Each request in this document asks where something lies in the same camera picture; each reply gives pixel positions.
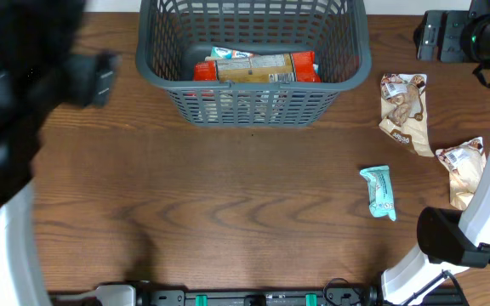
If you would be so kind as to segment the beige cookie bag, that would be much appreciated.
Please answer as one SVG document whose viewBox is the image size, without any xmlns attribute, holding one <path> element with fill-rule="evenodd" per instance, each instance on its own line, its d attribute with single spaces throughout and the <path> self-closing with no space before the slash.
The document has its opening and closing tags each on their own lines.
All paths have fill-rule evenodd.
<svg viewBox="0 0 490 306">
<path fill-rule="evenodd" d="M 379 128 L 418 156 L 433 157 L 428 138 L 426 85 L 426 74 L 384 74 L 379 85 Z"/>
</svg>

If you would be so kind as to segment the Kleenex tissue multipack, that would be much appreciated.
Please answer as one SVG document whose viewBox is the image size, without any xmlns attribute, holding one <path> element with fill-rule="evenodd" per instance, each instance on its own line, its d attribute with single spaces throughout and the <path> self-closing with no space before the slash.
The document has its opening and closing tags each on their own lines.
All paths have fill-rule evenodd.
<svg viewBox="0 0 490 306">
<path fill-rule="evenodd" d="M 257 55 L 245 51 L 229 48 L 212 47 L 211 54 L 205 58 L 206 61 L 215 61 L 220 71 L 283 67 L 286 54 Z M 312 69 L 315 73 L 319 71 L 319 65 L 315 63 L 315 54 L 311 51 L 290 53 L 291 66 L 296 70 L 303 71 Z"/>
</svg>

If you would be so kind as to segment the orange cookie package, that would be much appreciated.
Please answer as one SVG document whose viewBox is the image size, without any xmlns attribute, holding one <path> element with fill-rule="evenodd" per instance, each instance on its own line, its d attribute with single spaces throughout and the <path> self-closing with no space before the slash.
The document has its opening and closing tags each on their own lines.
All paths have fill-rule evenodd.
<svg viewBox="0 0 490 306">
<path fill-rule="evenodd" d="M 217 59 L 197 63 L 194 81 L 234 83 L 320 82 L 312 51 Z"/>
</svg>

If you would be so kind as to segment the teal snack wrapper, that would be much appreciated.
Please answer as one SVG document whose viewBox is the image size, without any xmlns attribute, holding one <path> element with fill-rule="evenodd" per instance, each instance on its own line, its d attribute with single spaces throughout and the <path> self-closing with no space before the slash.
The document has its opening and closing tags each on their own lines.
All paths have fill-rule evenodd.
<svg viewBox="0 0 490 306">
<path fill-rule="evenodd" d="M 396 208 L 388 166 L 368 167 L 359 174 L 367 181 L 368 208 L 375 218 L 388 217 L 396 221 Z"/>
</svg>

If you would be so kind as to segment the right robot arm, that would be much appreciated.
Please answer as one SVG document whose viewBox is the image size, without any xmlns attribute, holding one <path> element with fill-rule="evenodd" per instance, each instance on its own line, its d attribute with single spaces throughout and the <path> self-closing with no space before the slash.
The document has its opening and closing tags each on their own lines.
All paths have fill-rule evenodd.
<svg viewBox="0 0 490 306">
<path fill-rule="evenodd" d="M 490 88 L 490 1 L 467 11 L 430 10 L 414 33 L 419 60 L 475 62 L 473 73 Z M 363 305 L 418 305 L 426 298 L 443 305 L 467 303 L 460 286 L 435 289 L 468 268 L 490 265 L 490 155 L 478 189 L 464 211 L 425 208 L 417 225 L 418 244 L 377 286 L 362 293 Z"/>
</svg>

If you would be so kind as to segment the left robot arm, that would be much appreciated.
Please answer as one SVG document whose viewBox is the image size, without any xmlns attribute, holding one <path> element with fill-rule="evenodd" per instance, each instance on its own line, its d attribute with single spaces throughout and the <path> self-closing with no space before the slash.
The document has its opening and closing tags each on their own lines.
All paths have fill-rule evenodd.
<svg viewBox="0 0 490 306">
<path fill-rule="evenodd" d="M 84 0 L 0 0 L 0 305 L 48 305 L 32 228 L 40 131 L 62 104 L 101 107 L 119 58 L 76 54 Z"/>
</svg>

